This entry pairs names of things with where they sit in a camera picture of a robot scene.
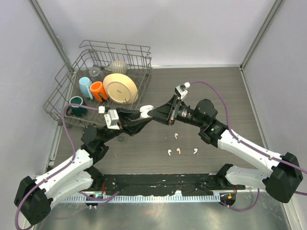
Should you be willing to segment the white earbud charging case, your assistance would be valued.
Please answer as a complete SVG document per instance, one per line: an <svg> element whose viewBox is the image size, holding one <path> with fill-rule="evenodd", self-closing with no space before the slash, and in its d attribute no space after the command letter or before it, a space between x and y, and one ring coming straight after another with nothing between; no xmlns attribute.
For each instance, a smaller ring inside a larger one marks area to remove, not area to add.
<svg viewBox="0 0 307 230"><path fill-rule="evenodd" d="M151 117L148 113L153 110L154 107L152 105L144 105L139 109L140 118L149 118Z"/></svg>

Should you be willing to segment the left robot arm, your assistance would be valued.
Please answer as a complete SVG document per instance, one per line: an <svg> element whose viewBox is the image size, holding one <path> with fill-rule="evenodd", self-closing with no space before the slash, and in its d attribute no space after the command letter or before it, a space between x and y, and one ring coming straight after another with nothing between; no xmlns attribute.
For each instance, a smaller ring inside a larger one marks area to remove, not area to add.
<svg viewBox="0 0 307 230"><path fill-rule="evenodd" d="M148 113L153 108L152 105L142 106L138 110L104 106L94 108L94 111L103 114L106 126L87 126L83 131L83 145L79 149L73 148L71 157L43 175L34 179L27 176L21 180L14 200L17 207L16 228L20 228L20 214L30 224L28 229L31 229L65 198L85 189L99 190L103 175L94 164L108 151L105 143L121 133L130 136L139 133L152 120Z"/></svg>

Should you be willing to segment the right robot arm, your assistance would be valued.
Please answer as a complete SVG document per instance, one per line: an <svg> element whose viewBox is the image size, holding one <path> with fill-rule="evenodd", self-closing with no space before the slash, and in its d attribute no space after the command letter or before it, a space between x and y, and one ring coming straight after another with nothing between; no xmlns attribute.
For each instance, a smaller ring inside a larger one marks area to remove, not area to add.
<svg viewBox="0 0 307 230"><path fill-rule="evenodd" d="M174 95L164 105L149 111L148 115L165 125L180 121L199 127L198 135L205 143L233 153L254 166L254 169L246 169L225 164L216 178L222 189L246 185L265 190L277 201L288 203L303 180L294 154L287 152L282 155L241 137L216 119L217 110L208 99L199 101L195 109L191 109Z"/></svg>

